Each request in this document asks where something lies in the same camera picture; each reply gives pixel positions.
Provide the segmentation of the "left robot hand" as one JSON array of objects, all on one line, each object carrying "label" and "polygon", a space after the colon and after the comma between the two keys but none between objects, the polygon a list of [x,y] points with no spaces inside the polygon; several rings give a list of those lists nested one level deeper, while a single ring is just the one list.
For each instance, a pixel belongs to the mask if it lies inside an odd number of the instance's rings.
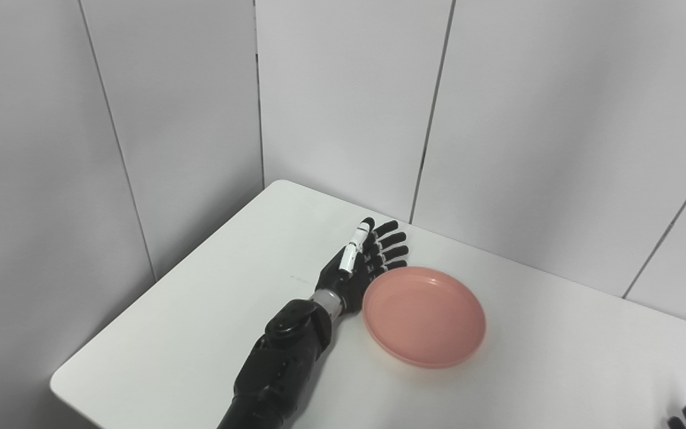
[{"label": "left robot hand", "polygon": [[311,300],[332,319],[359,312],[377,277],[407,266],[406,240],[397,220],[376,226],[372,217],[365,218],[348,244],[322,268]]}]

